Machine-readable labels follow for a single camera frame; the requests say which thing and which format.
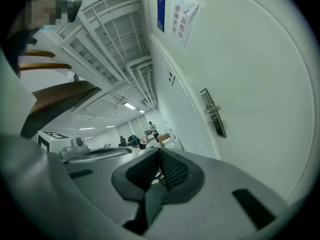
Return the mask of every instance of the fluorescent light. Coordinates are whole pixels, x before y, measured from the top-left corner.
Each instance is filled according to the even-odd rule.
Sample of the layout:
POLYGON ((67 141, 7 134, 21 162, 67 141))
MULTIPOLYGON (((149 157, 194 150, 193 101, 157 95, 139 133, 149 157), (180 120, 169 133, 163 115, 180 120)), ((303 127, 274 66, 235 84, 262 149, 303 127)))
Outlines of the fluorescent light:
POLYGON ((89 130, 89 129, 94 129, 96 127, 88 127, 88 128, 79 128, 78 130, 89 130))
POLYGON ((132 105, 130 105, 129 103, 124 104, 126 107, 128 107, 129 109, 135 110, 136 108, 132 105))

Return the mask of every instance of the person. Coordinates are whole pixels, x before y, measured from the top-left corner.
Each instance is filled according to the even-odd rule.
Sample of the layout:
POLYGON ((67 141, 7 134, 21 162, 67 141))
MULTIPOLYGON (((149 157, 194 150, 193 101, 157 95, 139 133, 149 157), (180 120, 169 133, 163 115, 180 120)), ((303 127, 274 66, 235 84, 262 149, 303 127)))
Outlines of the person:
POLYGON ((157 131, 156 126, 155 126, 154 124, 152 124, 152 122, 151 122, 151 121, 149 122, 149 125, 150 125, 151 133, 153 134, 153 136, 154 136, 154 138, 155 138, 156 142, 158 142, 158 143, 159 143, 159 140, 158 140, 158 135, 159 135, 159 133, 158 133, 158 131, 157 131))
POLYGON ((126 139, 122 136, 120 136, 120 143, 122 144, 122 147, 127 147, 126 139))
POLYGON ((128 144, 134 147, 135 149, 145 150, 148 144, 148 141, 146 140, 146 138, 139 139, 137 136, 131 135, 128 138, 128 144))

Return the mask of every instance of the black strip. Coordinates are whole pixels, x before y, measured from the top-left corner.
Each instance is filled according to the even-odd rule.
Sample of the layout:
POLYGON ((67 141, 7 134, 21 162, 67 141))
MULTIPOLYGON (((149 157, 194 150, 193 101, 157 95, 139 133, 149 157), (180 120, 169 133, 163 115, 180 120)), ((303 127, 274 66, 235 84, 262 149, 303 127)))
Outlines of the black strip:
POLYGON ((90 169, 78 170, 74 172, 69 172, 69 176, 71 179, 80 178, 89 174, 93 174, 94 171, 90 169))
POLYGON ((46 141, 44 138, 42 138, 40 135, 38 135, 38 145, 41 147, 41 144, 46 146, 46 151, 49 151, 50 144, 48 141, 46 141))
POLYGON ((275 220, 276 217, 273 216, 247 189, 238 189, 233 191, 232 195, 239 202, 258 230, 275 220))

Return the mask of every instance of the rectangular light fixture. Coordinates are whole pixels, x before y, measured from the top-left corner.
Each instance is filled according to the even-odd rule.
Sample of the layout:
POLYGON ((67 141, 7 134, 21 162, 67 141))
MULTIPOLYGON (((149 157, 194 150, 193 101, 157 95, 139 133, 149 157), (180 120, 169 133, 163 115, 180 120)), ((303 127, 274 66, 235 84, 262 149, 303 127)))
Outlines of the rectangular light fixture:
POLYGON ((129 103, 126 103, 126 104, 123 104, 125 105, 126 107, 128 107, 129 109, 132 109, 132 110, 135 110, 136 108, 132 105, 130 105, 129 103))
POLYGON ((79 128, 78 130, 89 130, 89 129, 94 129, 96 127, 88 127, 88 128, 79 128))

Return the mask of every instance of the white door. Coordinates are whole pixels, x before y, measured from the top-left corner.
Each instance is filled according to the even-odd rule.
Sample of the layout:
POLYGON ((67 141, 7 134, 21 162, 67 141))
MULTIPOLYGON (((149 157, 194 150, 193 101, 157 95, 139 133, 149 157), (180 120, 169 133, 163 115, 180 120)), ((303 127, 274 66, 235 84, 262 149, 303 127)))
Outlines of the white door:
MULTIPOLYGON (((288 0, 203 0, 181 50, 157 29, 156 0, 149 4, 152 33, 198 99, 207 88, 221 107, 226 138, 212 131, 221 160, 285 200, 301 197, 320 150, 314 141, 319 138, 319 50, 303 17, 288 0)), ((169 32, 171 0, 166 5, 169 32)))

